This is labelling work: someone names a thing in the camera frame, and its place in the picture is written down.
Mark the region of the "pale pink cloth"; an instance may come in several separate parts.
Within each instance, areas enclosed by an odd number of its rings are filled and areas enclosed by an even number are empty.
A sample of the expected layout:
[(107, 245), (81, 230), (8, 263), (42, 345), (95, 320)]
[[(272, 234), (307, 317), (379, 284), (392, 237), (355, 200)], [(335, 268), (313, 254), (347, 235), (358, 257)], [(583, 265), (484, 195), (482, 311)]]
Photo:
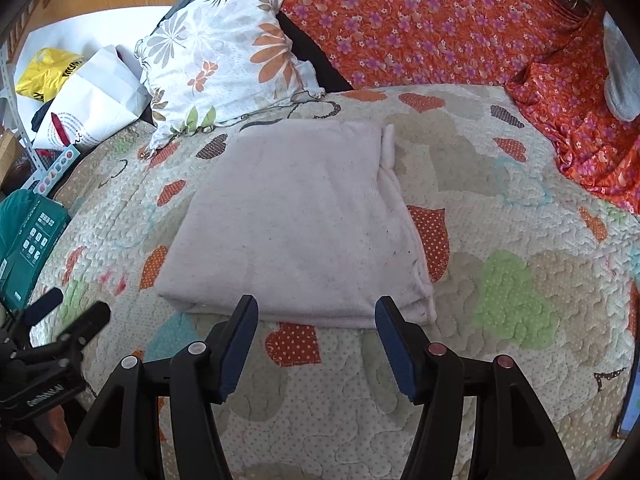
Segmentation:
[(394, 171), (395, 130), (285, 119), (241, 132), (191, 200), (155, 281), (180, 311), (370, 328), (389, 296), (408, 321), (436, 318), (418, 230)]

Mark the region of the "teal cardboard box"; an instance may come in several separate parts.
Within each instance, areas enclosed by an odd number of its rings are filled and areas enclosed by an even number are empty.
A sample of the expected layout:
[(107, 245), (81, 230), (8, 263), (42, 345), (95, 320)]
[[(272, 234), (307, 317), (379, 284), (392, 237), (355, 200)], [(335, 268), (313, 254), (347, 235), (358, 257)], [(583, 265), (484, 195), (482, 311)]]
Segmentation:
[(1, 303), (11, 312), (28, 303), (44, 264), (70, 222), (67, 210), (29, 190), (1, 202)]

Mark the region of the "colourful dotted paper strip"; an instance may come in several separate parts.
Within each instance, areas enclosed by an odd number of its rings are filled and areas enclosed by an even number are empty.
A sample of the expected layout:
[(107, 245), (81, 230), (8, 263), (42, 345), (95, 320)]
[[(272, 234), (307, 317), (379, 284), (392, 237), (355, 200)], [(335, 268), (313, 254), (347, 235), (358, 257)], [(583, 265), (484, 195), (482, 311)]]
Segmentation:
[(80, 151), (73, 145), (55, 152), (50, 162), (45, 162), (33, 149), (27, 150), (28, 160), (32, 165), (32, 173), (22, 185), (22, 190), (29, 190), (42, 196), (49, 196), (64, 177), (67, 177), (76, 162), (79, 162)]

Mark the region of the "heart patterned quilted bedspread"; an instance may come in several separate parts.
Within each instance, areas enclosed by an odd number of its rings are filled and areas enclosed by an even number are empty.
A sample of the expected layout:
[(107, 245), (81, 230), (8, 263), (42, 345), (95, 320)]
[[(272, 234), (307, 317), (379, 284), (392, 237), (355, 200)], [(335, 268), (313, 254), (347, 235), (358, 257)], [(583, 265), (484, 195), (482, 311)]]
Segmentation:
[(639, 219), (560, 174), (499, 88), (335, 93), (146, 154), (135, 122), (56, 198), (72, 218), (37, 292), (47, 344), (111, 308), (84, 374), (169, 358), (241, 296), (259, 324), (215, 410), (240, 479), (396, 479), (420, 411), (398, 390), (376, 300), (459, 356), (512, 356), (585, 479), (620, 450), (636, 350)]

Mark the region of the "white paper bag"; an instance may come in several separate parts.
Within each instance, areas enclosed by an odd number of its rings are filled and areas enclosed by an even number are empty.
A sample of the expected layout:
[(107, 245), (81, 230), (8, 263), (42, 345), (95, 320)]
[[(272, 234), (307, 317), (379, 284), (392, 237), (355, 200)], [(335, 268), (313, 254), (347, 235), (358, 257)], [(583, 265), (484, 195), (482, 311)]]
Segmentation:
[(66, 147), (57, 126), (70, 145), (86, 152), (136, 122), (151, 97), (114, 46), (96, 51), (62, 85), (32, 140), (37, 150)]

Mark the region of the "yellow plastic bag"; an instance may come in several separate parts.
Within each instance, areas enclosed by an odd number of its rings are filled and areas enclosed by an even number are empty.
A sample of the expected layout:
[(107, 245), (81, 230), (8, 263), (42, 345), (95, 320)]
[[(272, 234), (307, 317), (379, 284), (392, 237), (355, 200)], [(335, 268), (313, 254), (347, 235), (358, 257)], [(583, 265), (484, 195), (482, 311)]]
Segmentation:
[(83, 66), (82, 55), (57, 49), (42, 48), (27, 64), (22, 76), (15, 84), (15, 92), (39, 102), (53, 100), (66, 80)]

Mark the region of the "white floral pillow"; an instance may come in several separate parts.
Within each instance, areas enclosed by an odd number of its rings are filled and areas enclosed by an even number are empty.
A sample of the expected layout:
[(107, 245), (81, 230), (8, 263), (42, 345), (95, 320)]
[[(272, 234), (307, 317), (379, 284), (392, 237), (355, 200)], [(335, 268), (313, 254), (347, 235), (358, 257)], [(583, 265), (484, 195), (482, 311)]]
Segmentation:
[(277, 14), (283, 0), (192, 0), (140, 39), (134, 54), (151, 96), (148, 153), (324, 90)]

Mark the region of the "grey cloth item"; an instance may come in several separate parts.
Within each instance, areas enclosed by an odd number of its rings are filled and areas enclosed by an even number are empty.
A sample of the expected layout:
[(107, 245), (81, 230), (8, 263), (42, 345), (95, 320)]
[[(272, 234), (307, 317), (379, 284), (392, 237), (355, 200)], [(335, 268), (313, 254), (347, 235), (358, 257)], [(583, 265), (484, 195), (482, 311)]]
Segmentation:
[(640, 66), (611, 14), (603, 19), (603, 49), (608, 76), (604, 96), (610, 112), (621, 122), (633, 122), (640, 113)]

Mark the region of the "orange floral blanket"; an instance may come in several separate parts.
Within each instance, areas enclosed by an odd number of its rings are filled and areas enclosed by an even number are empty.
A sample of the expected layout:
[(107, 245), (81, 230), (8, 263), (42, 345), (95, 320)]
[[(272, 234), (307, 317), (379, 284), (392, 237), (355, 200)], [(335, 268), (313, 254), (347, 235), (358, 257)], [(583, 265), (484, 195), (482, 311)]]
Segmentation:
[(560, 173), (639, 209), (639, 123), (605, 99), (603, 6), (556, 0), (284, 0), (348, 88), (496, 84), (555, 150)]

